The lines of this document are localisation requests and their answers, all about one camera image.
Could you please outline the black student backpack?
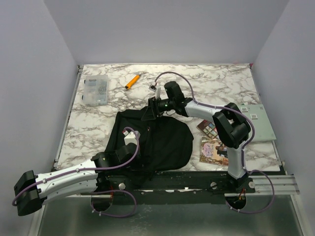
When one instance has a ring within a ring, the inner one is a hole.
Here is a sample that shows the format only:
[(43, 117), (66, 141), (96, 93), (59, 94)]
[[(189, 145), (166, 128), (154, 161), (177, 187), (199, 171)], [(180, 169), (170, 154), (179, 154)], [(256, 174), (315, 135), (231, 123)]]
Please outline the black student backpack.
[(152, 121), (142, 121), (145, 108), (125, 110), (116, 114), (105, 152), (124, 146), (123, 129), (131, 127), (140, 133), (140, 154), (115, 175), (127, 176), (139, 188), (157, 171), (177, 170), (190, 160), (193, 134), (189, 127), (173, 117), (161, 116)]

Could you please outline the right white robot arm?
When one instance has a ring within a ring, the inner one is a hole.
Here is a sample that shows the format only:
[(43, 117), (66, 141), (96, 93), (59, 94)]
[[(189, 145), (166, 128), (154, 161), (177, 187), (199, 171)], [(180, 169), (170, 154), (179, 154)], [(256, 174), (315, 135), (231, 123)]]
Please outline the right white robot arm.
[(150, 85), (149, 89), (155, 93), (148, 99), (148, 106), (142, 116), (142, 121), (155, 120), (167, 111), (192, 118), (211, 121), (217, 129), (220, 141), (227, 148), (229, 159), (227, 189), (233, 193), (244, 187), (244, 178), (247, 175), (244, 158), (244, 145), (249, 140), (249, 134), (255, 134), (250, 120), (248, 120), (234, 103), (225, 106), (215, 106), (201, 103), (194, 97), (185, 97), (180, 86), (175, 81), (164, 85), (166, 99), (160, 97), (160, 87)]

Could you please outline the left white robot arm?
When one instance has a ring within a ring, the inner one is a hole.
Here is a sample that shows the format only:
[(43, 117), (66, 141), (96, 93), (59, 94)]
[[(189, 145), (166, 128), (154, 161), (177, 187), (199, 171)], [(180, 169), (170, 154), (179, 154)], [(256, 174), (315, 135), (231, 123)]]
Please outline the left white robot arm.
[(99, 152), (87, 161), (59, 171), (43, 174), (27, 171), (14, 186), (12, 204), (18, 216), (26, 216), (55, 199), (74, 194), (127, 194), (124, 189), (114, 189), (108, 175), (130, 164), (139, 151), (138, 144), (129, 143), (114, 151)]

